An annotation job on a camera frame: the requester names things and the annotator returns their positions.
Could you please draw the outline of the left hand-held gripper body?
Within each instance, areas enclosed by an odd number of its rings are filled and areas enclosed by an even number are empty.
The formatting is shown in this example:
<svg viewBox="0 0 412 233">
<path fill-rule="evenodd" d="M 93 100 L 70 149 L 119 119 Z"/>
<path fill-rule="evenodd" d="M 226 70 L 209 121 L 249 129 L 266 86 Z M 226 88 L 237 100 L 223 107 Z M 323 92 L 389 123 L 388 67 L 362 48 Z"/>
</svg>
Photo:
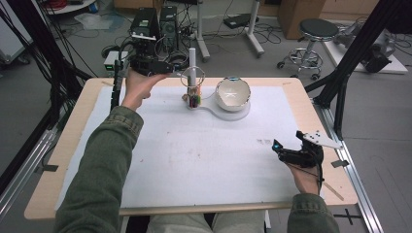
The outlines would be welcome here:
<svg viewBox="0 0 412 233">
<path fill-rule="evenodd" d="M 134 52 L 129 56 L 130 67 L 139 74 L 152 76 L 162 69 L 156 54 L 156 37 L 131 34 Z"/>
</svg>

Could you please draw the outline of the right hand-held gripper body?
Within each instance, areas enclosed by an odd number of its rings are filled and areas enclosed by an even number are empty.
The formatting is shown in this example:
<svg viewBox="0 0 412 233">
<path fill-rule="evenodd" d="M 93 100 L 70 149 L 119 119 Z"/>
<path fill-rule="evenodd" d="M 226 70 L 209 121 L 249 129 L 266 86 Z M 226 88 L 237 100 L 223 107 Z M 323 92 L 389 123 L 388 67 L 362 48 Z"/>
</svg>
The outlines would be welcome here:
<svg viewBox="0 0 412 233">
<path fill-rule="evenodd" d="M 301 149 L 291 150 L 283 148 L 284 157 L 278 159 L 284 163 L 298 165 L 301 168 L 313 168 L 321 165 L 324 161 L 323 147 L 342 149 L 342 146 L 319 130 L 310 133 L 303 133 L 297 130 L 295 137 L 301 141 Z"/>
</svg>

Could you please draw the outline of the key bunch with coloured tags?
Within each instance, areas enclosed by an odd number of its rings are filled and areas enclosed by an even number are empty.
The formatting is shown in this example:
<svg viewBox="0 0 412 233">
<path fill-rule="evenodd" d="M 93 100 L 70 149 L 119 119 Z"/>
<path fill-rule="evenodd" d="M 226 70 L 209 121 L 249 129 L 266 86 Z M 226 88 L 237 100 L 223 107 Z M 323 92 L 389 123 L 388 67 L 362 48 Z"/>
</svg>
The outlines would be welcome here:
<svg viewBox="0 0 412 233">
<path fill-rule="evenodd" d="M 181 84 L 187 89 L 190 99 L 187 104 L 190 109 L 201 105 L 201 86 L 205 81 L 205 72 L 198 66 L 189 66 L 178 74 Z"/>
</svg>

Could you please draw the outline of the white key stand with post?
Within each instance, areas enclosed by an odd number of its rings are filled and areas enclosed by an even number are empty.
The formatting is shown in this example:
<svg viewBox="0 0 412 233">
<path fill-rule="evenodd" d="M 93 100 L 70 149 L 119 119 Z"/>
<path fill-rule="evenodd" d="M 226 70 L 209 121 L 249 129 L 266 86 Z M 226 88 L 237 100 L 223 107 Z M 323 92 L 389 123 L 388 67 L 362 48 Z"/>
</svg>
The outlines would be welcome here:
<svg viewBox="0 0 412 233">
<path fill-rule="evenodd" d="M 197 66 L 195 56 L 196 56 L 196 49 L 195 48 L 190 48 L 189 49 L 189 66 Z M 247 104 L 246 108 L 242 111 L 239 111 L 239 112 L 229 112 L 229 111 L 226 111 L 226 110 L 222 109 L 217 104 L 216 99 L 215 99 L 216 86 L 212 89 L 211 94 L 207 97 L 202 96 L 202 90 L 201 90 L 201 105 L 196 109 L 190 109 L 190 110 L 193 110 L 193 111 L 194 110 L 206 110 L 206 111 L 210 112 L 212 115 L 214 115 L 215 117 L 217 117 L 219 119 L 222 119 L 222 120 L 225 120 L 225 121 L 240 120 L 240 119 L 246 117 L 249 114 L 250 108 L 251 108 L 251 101 L 250 100 L 249 100 L 249 103 Z"/>
</svg>

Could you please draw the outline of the person's right hand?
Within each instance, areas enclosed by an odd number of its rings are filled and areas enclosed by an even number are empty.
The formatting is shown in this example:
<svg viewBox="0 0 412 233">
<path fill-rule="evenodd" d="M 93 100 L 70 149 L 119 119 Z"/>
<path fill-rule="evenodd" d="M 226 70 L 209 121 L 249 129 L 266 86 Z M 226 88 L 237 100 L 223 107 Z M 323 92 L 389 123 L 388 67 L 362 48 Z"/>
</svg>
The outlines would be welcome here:
<svg viewBox="0 0 412 233">
<path fill-rule="evenodd" d="M 320 194 L 318 169 L 301 168 L 297 165 L 287 163 L 291 170 L 295 185 L 300 193 Z"/>
</svg>

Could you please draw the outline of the white power supply box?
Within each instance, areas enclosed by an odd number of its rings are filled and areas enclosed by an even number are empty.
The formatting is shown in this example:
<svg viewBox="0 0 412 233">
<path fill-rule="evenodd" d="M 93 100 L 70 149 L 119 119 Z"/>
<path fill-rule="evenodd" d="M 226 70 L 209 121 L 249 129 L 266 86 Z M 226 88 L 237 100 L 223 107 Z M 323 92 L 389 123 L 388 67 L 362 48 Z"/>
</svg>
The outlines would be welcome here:
<svg viewBox="0 0 412 233">
<path fill-rule="evenodd" d="M 119 58 L 119 53 L 115 50 L 111 50 L 105 58 L 104 67 L 107 71 L 113 71 L 115 69 L 115 62 Z"/>
</svg>

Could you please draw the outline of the large black computer tower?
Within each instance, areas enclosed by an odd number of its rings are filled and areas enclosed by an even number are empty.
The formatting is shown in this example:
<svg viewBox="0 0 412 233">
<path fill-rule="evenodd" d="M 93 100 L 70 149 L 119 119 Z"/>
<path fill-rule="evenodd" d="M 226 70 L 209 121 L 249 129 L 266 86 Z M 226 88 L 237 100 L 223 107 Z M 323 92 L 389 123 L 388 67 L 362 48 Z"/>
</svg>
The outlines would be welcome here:
<svg viewBox="0 0 412 233">
<path fill-rule="evenodd" d="M 139 8 L 130 30 L 138 35 L 159 38 L 159 24 L 155 8 Z"/>
</svg>

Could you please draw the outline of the thin wooden stick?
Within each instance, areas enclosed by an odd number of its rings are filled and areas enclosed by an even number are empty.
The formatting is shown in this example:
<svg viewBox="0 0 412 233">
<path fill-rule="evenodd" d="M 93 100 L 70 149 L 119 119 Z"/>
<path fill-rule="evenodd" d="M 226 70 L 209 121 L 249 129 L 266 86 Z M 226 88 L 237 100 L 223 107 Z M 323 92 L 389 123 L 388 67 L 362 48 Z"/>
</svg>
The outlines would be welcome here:
<svg viewBox="0 0 412 233">
<path fill-rule="evenodd" d="M 344 201 L 344 197 L 337 192 L 330 184 L 323 182 L 323 186 L 325 186 L 328 190 L 330 190 L 339 200 Z"/>
</svg>

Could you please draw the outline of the white metal stand leg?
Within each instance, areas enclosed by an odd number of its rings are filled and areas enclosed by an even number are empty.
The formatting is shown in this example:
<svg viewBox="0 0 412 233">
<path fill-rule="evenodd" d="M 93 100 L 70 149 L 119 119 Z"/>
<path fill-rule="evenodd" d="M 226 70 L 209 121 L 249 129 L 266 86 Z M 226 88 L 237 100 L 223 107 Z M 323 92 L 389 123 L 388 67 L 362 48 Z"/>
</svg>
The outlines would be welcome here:
<svg viewBox="0 0 412 233">
<path fill-rule="evenodd" d="M 201 52 L 203 62 L 207 62 L 210 59 L 210 53 L 203 38 L 203 0 L 196 0 L 196 22 L 197 29 L 195 32 L 195 39 Z"/>
<path fill-rule="evenodd" d="M 257 58 L 260 58 L 264 54 L 264 49 L 262 48 L 260 42 L 255 35 L 255 28 L 258 19 L 258 9 L 260 5 L 260 0 L 253 0 L 253 5 L 251 9 L 251 17 L 249 21 L 248 31 L 246 33 L 249 42 L 255 49 Z"/>
</svg>

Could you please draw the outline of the clear plastic sheet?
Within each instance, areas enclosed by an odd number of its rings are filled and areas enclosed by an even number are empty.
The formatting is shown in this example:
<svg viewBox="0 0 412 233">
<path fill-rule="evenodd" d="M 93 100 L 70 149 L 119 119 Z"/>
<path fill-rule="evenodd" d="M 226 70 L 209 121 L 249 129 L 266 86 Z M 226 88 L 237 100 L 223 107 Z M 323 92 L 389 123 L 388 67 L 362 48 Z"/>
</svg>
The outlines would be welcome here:
<svg viewBox="0 0 412 233">
<path fill-rule="evenodd" d="M 74 20 L 79 22 L 84 30 L 108 30 L 113 24 L 111 20 L 90 13 L 77 15 L 74 17 Z"/>
</svg>

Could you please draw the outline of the black flat device on floor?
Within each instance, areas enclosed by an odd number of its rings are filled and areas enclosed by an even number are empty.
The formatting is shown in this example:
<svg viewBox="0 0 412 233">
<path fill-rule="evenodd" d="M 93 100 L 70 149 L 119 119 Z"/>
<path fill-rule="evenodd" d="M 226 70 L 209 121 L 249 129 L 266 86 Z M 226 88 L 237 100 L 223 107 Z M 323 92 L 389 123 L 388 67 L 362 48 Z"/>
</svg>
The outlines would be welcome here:
<svg viewBox="0 0 412 233">
<path fill-rule="evenodd" d="M 248 27 L 250 25 L 251 18 L 251 14 L 241 14 L 235 17 L 227 17 L 223 20 L 223 23 L 230 29 Z"/>
</svg>

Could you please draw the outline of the person's legs in light trousers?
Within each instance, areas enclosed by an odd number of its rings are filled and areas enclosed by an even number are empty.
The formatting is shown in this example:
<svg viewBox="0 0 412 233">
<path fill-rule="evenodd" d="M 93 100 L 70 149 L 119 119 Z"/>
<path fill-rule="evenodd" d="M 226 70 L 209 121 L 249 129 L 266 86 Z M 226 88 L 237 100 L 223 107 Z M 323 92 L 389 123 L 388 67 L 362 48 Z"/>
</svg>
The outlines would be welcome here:
<svg viewBox="0 0 412 233">
<path fill-rule="evenodd" d="M 264 233 L 265 211 L 151 216 L 146 233 Z"/>
</svg>

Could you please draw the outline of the grey machine on platform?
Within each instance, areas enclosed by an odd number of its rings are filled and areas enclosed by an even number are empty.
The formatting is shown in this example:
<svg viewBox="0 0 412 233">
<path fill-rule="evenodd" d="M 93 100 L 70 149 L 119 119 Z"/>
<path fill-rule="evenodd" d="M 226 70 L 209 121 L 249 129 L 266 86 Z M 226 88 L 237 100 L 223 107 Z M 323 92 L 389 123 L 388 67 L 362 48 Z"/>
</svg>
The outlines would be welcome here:
<svg viewBox="0 0 412 233">
<path fill-rule="evenodd" d="M 350 26 L 340 27 L 339 32 L 333 38 L 333 43 L 343 45 L 347 49 L 359 35 L 364 24 L 364 20 L 357 20 Z M 360 64 L 369 73 L 378 73 L 391 63 L 389 56 L 395 52 L 395 40 L 391 39 L 386 32 L 387 30 L 384 29 L 379 34 L 369 47 L 366 56 L 360 61 Z"/>
</svg>

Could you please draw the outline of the aluminium rail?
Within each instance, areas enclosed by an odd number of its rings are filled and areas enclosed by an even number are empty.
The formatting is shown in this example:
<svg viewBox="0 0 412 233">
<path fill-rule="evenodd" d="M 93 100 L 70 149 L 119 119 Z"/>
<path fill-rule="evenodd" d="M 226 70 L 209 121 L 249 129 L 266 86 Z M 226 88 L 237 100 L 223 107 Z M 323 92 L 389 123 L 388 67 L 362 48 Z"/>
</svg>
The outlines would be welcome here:
<svg viewBox="0 0 412 233">
<path fill-rule="evenodd" d="M 360 210 L 361 219 L 365 224 L 367 232 L 384 233 L 380 220 L 376 215 L 372 203 L 370 202 L 367 192 L 363 186 L 355 162 L 350 155 L 349 149 L 347 148 L 345 142 L 339 139 L 338 134 L 333 129 L 334 116 L 332 111 L 330 109 L 320 107 L 314 100 L 312 100 L 312 104 L 324 126 L 324 129 L 327 132 L 327 135 L 341 147 L 341 149 L 337 151 L 337 156 L 340 160 L 348 162 L 348 165 L 345 165 L 343 169 L 346 172 L 355 193 L 357 194 L 357 206 Z"/>
<path fill-rule="evenodd" d="M 22 164 L 18 167 L 17 173 L 13 175 L 11 182 L 0 195 L 0 222 L 12 208 L 17 197 L 28 183 L 41 160 L 52 147 L 56 135 L 57 133 L 55 130 L 46 130 L 28 150 L 28 154 L 23 159 Z"/>
</svg>

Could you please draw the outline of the black metal frame strut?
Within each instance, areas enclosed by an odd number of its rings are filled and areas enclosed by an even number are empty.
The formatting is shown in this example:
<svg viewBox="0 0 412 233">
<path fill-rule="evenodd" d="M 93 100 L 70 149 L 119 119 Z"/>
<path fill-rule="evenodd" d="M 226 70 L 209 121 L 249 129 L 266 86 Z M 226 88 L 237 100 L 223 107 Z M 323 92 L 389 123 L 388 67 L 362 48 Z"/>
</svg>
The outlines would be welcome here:
<svg viewBox="0 0 412 233">
<path fill-rule="evenodd" d="M 349 46 L 336 68 L 326 77 L 304 87 L 306 92 L 323 87 L 321 93 L 314 98 L 315 104 L 323 109 L 328 109 L 331 101 L 336 98 L 333 130 L 339 140 L 343 140 L 342 122 L 348 80 L 358 64 L 366 57 L 368 49 L 379 34 L 392 22 L 402 20 L 401 14 L 407 12 L 408 5 L 411 6 L 412 11 L 412 0 L 379 0 L 360 30 L 360 34 Z"/>
</svg>

